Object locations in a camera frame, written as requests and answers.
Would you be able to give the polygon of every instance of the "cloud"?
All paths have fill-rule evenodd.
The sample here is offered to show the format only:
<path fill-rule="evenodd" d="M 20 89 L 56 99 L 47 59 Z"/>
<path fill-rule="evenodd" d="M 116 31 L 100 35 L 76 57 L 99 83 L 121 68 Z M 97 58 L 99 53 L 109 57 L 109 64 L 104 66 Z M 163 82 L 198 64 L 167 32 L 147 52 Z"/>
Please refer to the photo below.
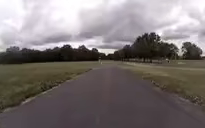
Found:
<path fill-rule="evenodd" d="M 205 39 L 202 0 L 20 1 L 22 15 L 10 17 L 0 26 L 0 48 L 82 42 L 117 49 L 145 32 L 158 32 L 163 39 L 177 42 L 196 40 L 196 36 Z"/>
<path fill-rule="evenodd" d="M 164 40 L 182 40 L 182 39 L 185 39 L 185 38 L 189 38 L 190 37 L 190 33 L 186 34 L 185 31 L 183 32 L 183 30 L 180 30 L 180 29 L 177 29 L 177 30 L 166 30 L 166 31 L 164 31 L 162 33 L 161 37 Z"/>
<path fill-rule="evenodd" d="M 114 6 L 105 2 L 99 8 L 83 10 L 81 36 L 102 36 L 108 43 L 132 42 L 142 33 L 156 31 L 177 22 L 177 19 L 170 18 L 167 13 L 171 12 L 173 7 L 174 4 L 168 0 L 126 0 Z"/>

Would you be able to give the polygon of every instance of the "cloudy sky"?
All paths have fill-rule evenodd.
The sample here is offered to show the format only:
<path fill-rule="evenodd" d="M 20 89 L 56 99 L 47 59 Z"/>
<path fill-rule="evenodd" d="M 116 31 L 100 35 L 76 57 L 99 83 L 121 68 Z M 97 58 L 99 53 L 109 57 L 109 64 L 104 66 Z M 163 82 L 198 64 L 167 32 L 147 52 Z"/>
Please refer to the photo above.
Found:
<path fill-rule="evenodd" d="M 0 0 L 0 51 L 84 44 L 109 53 L 145 32 L 205 52 L 205 0 Z"/>

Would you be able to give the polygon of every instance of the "asphalt road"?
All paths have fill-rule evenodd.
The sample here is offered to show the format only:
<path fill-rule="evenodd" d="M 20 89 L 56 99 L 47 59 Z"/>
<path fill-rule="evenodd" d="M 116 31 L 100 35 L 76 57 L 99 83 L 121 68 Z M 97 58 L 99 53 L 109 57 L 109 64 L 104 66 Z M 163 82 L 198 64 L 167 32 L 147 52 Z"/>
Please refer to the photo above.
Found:
<path fill-rule="evenodd" d="M 198 106 L 105 66 L 0 114 L 2 128 L 205 128 Z"/>

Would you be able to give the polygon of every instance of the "distant tree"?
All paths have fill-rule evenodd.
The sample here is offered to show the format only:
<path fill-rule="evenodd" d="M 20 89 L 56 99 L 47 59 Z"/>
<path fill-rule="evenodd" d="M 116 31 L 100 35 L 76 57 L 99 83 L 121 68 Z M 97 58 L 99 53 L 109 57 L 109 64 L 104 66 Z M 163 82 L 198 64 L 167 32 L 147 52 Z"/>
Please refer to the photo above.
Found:
<path fill-rule="evenodd" d="M 132 48 L 130 45 L 125 45 L 122 49 L 123 58 L 129 60 L 132 57 Z"/>
<path fill-rule="evenodd" d="M 158 56 L 160 41 L 160 36 L 156 33 L 145 33 L 136 39 L 133 44 L 133 51 L 136 56 L 143 58 L 144 61 L 149 59 L 152 62 L 152 59 Z"/>
<path fill-rule="evenodd" d="M 201 59 L 202 49 L 191 42 L 184 42 L 181 50 L 183 52 L 183 59 Z"/>
<path fill-rule="evenodd" d="M 61 60 L 72 61 L 74 60 L 74 50 L 71 45 L 64 45 L 61 49 Z"/>
<path fill-rule="evenodd" d="M 19 64 L 34 62 L 56 62 L 56 61 L 95 61 L 99 56 L 106 59 L 104 53 L 96 48 L 89 50 L 84 45 L 73 49 L 70 45 L 55 47 L 43 51 L 13 46 L 0 53 L 0 64 Z"/>
<path fill-rule="evenodd" d="M 178 56 L 178 47 L 174 44 L 160 42 L 158 45 L 158 57 L 176 59 Z"/>
<path fill-rule="evenodd" d="M 91 60 L 98 60 L 100 56 L 99 51 L 96 48 L 92 48 L 91 50 Z"/>

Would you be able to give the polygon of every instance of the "grass field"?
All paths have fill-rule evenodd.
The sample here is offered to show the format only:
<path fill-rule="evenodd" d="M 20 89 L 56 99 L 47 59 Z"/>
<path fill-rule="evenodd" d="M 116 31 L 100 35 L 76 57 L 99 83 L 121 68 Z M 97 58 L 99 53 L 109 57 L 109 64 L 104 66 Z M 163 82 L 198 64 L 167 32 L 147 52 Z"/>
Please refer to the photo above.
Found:
<path fill-rule="evenodd" d="M 0 112 L 98 66 L 98 62 L 0 65 Z"/>
<path fill-rule="evenodd" d="M 205 108 L 205 61 L 174 61 L 158 65 L 127 63 L 122 67 Z"/>

